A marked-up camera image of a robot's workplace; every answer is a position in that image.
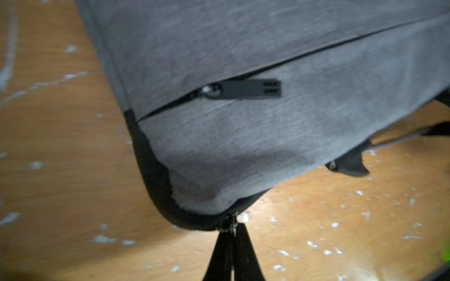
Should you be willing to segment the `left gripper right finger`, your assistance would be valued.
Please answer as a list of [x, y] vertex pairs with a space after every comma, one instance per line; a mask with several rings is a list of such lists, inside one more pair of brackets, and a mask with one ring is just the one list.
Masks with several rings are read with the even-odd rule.
[[238, 223], [233, 246], [235, 281], [265, 281], [246, 225]]

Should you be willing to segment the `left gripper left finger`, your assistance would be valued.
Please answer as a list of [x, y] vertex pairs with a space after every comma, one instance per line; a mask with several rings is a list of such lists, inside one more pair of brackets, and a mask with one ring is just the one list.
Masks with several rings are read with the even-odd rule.
[[233, 248], [234, 232], [220, 232], [203, 281], [231, 281]]

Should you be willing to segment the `grey laptop bag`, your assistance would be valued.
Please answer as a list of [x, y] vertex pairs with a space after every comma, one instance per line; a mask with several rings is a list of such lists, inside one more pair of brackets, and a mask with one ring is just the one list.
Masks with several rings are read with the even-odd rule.
[[448, 1], [76, 1], [172, 224], [211, 231], [450, 86]]

